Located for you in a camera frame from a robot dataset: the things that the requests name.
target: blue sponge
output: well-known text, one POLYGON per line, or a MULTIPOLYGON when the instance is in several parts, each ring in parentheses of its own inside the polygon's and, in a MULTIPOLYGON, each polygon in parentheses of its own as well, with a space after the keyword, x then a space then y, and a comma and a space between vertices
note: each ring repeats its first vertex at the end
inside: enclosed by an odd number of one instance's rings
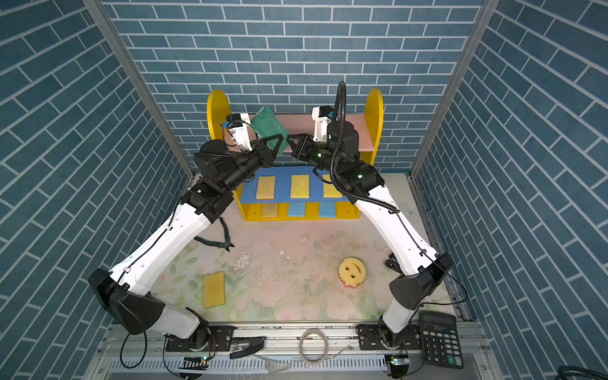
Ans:
POLYGON ((289 203, 289 211, 287 211, 287 216, 303 218, 305 216, 305 214, 306 214, 306 203, 304 203, 304 202, 289 203))
POLYGON ((319 218, 335 218, 336 203, 335 202, 319 202, 319 218))

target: round yellow sponge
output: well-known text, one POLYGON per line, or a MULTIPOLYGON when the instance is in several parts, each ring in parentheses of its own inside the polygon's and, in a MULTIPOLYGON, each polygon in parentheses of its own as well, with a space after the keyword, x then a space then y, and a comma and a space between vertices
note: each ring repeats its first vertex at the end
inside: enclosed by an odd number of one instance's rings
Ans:
POLYGON ((365 265, 358 258, 345 258, 338 268, 338 275, 345 286, 356 288, 365 280, 365 265))

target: toy shelf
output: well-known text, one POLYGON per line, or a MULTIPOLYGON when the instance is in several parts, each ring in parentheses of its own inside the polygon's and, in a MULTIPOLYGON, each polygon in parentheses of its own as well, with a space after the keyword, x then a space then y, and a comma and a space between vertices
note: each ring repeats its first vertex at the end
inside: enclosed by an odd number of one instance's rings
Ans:
MULTIPOLYGON (((230 105, 224 93, 220 90, 212 91, 207 101, 207 124, 212 139, 224 139, 222 122, 230 115, 230 105)), ((314 121, 307 114, 280 114, 276 115, 278 121, 285 127, 289 134, 314 132, 314 121)), ((384 105, 382 94, 378 89, 372 89, 365 102, 363 115, 347 115, 346 120, 353 124, 359 132, 359 151, 361 159, 369 164, 374 163, 378 144, 382 135, 382 123, 384 121, 384 105)), ((255 134, 250 132, 250 139, 255 139, 255 134)), ((352 205, 346 197, 323 198, 323 182, 312 173, 311 166, 298 167, 272 167, 261 168, 257 171, 253 181, 242 184, 234 191, 241 214, 245 221, 292 221, 292 220, 331 220, 331 219, 358 219, 361 214, 359 209, 352 205), (291 176, 294 174, 309 174, 310 198, 290 198, 291 176), (275 176, 275 199, 259 201, 255 198, 258 178, 260 176, 275 176), (289 216, 289 203, 305 202, 306 210, 304 217, 289 216), (335 202, 336 217, 323 218, 319 216, 320 202, 335 202), (262 207, 264 203, 278 203, 278 216, 264 218, 262 207)))

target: metal post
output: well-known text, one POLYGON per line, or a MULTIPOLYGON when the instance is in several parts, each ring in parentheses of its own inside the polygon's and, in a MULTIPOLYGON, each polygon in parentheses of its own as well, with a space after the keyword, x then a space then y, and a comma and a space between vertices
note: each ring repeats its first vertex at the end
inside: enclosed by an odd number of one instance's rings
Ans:
POLYGON ((469 64, 473 60, 473 55, 479 47, 479 42, 482 40, 483 34, 486 32, 488 28, 488 24, 494 15, 494 11, 498 6, 500 0, 486 0, 483 3, 482 8, 479 10, 477 14, 477 18, 475 19, 475 24, 473 24, 473 28, 471 29, 471 35, 467 38, 464 48, 462 49, 462 53, 460 54, 460 59, 458 59, 458 63, 454 68, 454 73, 450 76, 450 80, 446 86, 446 92, 441 98, 441 102, 435 111, 435 115, 433 115, 433 119, 430 121, 429 130, 420 145, 420 149, 418 150, 418 155, 413 162, 412 169, 410 170, 410 177, 416 178, 424 160, 429 153, 431 145, 433 145, 433 141, 435 140, 435 136, 439 132, 439 128, 441 128, 441 123, 446 118, 447 110, 452 104, 452 100, 456 95, 456 91, 462 82, 462 78, 465 76, 466 70, 469 67, 469 64))
POLYGON ((175 138, 175 135, 171 130, 171 126, 165 119, 160 107, 158 107, 156 99, 154 99, 150 89, 148 89, 148 85, 146 85, 142 74, 139 72, 139 68, 135 64, 135 61, 133 61, 133 58, 131 57, 129 50, 126 48, 124 41, 120 37, 116 26, 112 20, 110 20, 108 12, 103 6, 101 0, 83 0, 83 3, 86 9, 89 11, 91 18, 93 21, 95 21, 99 31, 101 31, 103 37, 106 39, 110 49, 112 49, 112 52, 116 56, 116 59, 120 63, 122 69, 125 71, 127 77, 131 81, 135 91, 137 91, 139 97, 142 99, 143 105, 145 105, 148 112, 150 112, 150 115, 156 122, 156 126, 165 137, 165 140, 169 144, 173 154, 175 154, 177 157, 179 164, 182 165, 188 179, 193 179, 194 171, 188 162, 188 158, 184 150, 180 146, 177 138, 175 138))

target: black mounting plate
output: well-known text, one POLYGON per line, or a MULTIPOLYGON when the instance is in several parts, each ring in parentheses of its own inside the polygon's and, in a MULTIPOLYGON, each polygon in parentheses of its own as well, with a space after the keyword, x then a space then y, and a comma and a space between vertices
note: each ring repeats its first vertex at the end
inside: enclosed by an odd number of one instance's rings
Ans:
MULTIPOLYGON (((215 350, 216 351, 230 351, 230 342, 232 341, 232 334, 234 333, 234 326, 209 326, 211 335, 215 337, 215 350)), ((167 339, 167 346, 165 347, 166 352, 188 352, 195 353, 198 351, 190 351, 186 344, 182 344, 180 339, 167 339)), ((205 346, 203 351, 207 352, 208 348, 205 346)))
MULTIPOLYGON (((359 349, 362 351, 388 350, 378 334, 378 324, 356 325, 355 330, 359 335, 359 349)), ((410 324, 402 333, 408 350, 420 350, 420 330, 417 325, 410 324)))

